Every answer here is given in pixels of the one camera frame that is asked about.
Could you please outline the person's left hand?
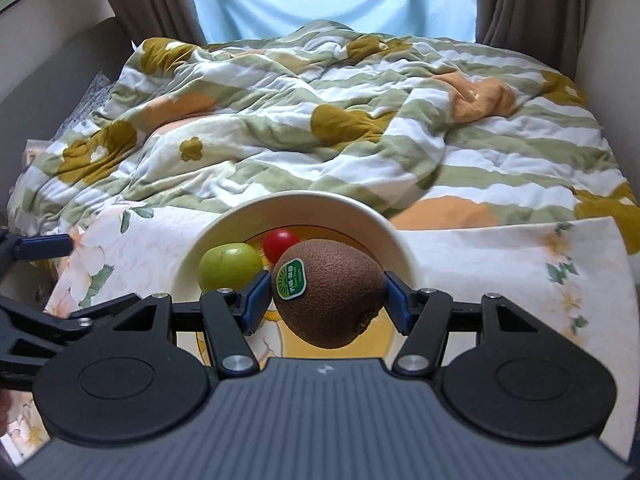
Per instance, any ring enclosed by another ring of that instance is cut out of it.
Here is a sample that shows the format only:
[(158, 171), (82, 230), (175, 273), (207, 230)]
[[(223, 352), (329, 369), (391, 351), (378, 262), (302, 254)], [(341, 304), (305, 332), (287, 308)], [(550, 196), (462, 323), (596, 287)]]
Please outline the person's left hand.
[(9, 390), (0, 390), (0, 436), (8, 431), (9, 424), (14, 421), (13, 396)]

